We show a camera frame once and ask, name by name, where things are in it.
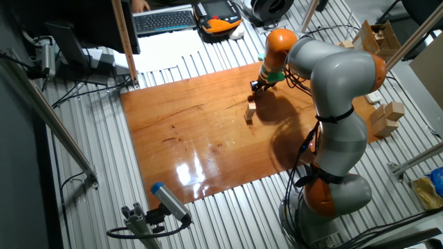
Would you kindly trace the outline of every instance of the blue object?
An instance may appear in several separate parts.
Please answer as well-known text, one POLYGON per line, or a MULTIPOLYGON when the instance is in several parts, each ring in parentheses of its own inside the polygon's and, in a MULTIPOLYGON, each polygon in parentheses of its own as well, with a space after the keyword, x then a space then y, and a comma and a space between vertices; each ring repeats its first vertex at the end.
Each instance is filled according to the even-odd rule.
POLYGON ((428 175, 432 184, 434 184, 435 191, 438 195, 443 197, 443 167, 434 169, 431 174, 428 175))
POLYGON ((155 193, 157 193, 157 191, 163 186, 164 184, 162 182, 154 183, 153 186, 151 187, 151 193, 155 195, 155 193))
POLYGON ((166 27, 166 28, 156 28, 155 30, 167 30, 167 29, 173 29, 173 28, 185 28, 189 25, 181 25, 181 26, 172 26, 172 27, 166 27))

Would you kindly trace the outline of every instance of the keyboard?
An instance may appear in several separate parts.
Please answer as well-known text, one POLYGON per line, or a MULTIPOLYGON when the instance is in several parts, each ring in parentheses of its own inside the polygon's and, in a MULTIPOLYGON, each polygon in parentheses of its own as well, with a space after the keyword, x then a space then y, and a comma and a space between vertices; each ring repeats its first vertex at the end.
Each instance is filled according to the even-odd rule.
POLYGON ((133 18, 139 37, 197 27, 191 10, 138 15, 133 18))

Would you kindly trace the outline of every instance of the metal pole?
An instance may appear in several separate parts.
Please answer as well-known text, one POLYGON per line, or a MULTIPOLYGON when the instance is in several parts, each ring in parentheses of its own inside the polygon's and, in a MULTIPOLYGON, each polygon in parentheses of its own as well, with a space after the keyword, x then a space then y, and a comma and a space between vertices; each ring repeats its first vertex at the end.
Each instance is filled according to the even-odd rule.
POLYGON ((395 176, 400 175, 401 173, 405 172, 407 169, 410 169, 413 166, 416 166, 417 164, 423 162, 424 160, 435 156, 437 154, 440 154, 443 152, 443 142, 440 142, 439 144, 431 147, 430 149, 427 149, 426 151, 423 151, 418 156, 415 156, 414 158, 410 159, 409 161, 401 164, 400 166, 396 166, 392 172, 395 176))
POLYGON ((92 186, 98 187, 97 173, 95 169, 92 168, 74 139, 69 135, 69 132, 57 117, 53 108, 46 101, 39 87, 28 79, 23 69, 15 62, 0 59, 0 66, 6 70, 14 83, 26 96, 26 99, 31 103, 32 107, 38 112, 43 121, 49 126, 68 153, 76 161, 78 166, 80 166, 84 173, 91 179, 92 186))
POLYGON ((312 15, 316 11, 319 1, 320 0, 311 0, 311 3, 309 4, 309 7, 307 9, 307 12, 306 12, 305 16, 303 17, 302 24, 301 24, 302 28, 301 28, 300 32, 304 33, 306 31, 307 26, 309 25, 309 22, 311 21, 312 15))
POLYGON ((403 46, 389 59, 386 67, 391 70, 395 64, 440 20, 443 16, 443 3, 429 16, 429 18, 415 31, 403 46))

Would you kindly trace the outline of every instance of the monitor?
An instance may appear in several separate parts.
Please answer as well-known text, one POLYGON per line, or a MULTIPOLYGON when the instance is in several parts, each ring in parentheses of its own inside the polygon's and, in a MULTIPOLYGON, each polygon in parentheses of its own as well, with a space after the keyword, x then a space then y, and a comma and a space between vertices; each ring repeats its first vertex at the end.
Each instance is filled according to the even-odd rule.
MULTIPOLYGON (((90 61, 81 48, 105 46, 124 53, 111 0, 9 0, 12 13, 31 36, 52 35, 74 71, 85 76, 90 61)), ((132 7, 121 0, 133 54, 139 54, 132 7)))

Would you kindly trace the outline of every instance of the wooden table surface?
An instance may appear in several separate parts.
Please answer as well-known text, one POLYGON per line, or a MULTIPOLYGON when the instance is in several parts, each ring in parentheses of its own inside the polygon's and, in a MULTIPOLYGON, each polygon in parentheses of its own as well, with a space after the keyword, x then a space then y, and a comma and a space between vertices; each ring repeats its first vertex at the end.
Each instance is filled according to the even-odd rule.
MULTIPOLYGON (((244 120, 249 82, 260 63, 121 95, 150 207, 159 202, 152 184, 164 182, 184 203, 289 169, 316 123, 312 99, 279 82, 244 120)), ((364 97, 355 111, 371 132, 375 108, 364 97)), ((302 157, 306 163, 313 156, 302 157)))

